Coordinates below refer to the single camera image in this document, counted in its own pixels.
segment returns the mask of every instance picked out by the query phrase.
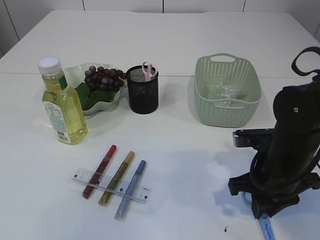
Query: white bowl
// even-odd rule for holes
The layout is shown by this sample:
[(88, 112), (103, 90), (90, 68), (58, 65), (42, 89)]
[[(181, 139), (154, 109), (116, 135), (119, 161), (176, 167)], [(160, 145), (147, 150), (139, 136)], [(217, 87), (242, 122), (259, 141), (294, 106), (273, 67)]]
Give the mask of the white bowl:
[[(109, 64), (100, 64), (100, 63), (93, 63), (93, 62), (87, 62), (78, 66), (67, 67), (63, 69), (67, 83), (73, 88), (76, 88), (79, 86), (79, 84), (84, 83), (85, 71), (87, 71), (90, 66), (95, 66), (96, 68), (99, 66), (102, 66), (105, 69), (117, 69), (115, 66), (112, 66)], [(109, 109), (112, 106), (112, 104), (114, 104), (119, 99), (120, 92), (128, 86), (127, 80), (124, 79), (123, 81), (124, 81), (124, 85), (115, 94), (111, 102), (99, 101), (89, 110), (83, 111), (84, 115), (91, 115), (98, 111)]]

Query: green basket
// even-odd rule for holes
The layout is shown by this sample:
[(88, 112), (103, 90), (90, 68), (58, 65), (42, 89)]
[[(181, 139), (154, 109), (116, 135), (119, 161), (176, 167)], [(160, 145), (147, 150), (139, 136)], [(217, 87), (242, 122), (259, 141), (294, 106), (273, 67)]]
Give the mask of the green basket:
[[(234, 61), (211, 60), (217, 56), (227, 56)], [(219, 86), (236, 90), (237, 97), (222, 96)], [(202, 123), (225, 128), (243, 127), (254, 115), (260, 99), (259, 79), (249, 61), (225, 53), (198, 59), (194, 76), (194, 101)]]

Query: plastic bottle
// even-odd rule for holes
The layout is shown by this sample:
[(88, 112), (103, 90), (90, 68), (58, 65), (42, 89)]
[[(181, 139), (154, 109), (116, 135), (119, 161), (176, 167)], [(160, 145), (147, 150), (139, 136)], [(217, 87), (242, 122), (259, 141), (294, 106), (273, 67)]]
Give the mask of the plastic bottle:
[(65, 144), (80, 143), (88, 128), (77, 91), (68, 86), (59, 59), (44, 58), (38, 68), (46, 88), (42, 102), (56, 137)]

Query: white bottle cap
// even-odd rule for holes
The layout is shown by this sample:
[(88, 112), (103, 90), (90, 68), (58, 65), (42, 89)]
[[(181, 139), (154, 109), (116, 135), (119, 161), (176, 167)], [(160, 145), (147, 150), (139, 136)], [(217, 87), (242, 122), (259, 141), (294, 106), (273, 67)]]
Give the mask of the white bottle cap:
[(58, 58), (46, 57), (38, 62), (38, 68), (42, 75), (53, 76), (62, 71), (62, 66)]

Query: grape bunch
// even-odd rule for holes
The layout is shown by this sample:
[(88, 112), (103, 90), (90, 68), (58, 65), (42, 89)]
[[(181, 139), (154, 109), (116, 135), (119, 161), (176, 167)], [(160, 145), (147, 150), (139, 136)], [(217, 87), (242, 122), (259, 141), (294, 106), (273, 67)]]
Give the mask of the grape bunch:
[(117, 69), (107, 69), (103, 66), (96, 68), (95, 66), (89, 67), (89, 70), (84, 72), (84, 82), (90, 88), (90, 95), (97, 90), (106, 92), (118, 92), (125, 84), (123, 79), (126, 79), (126, 73)]

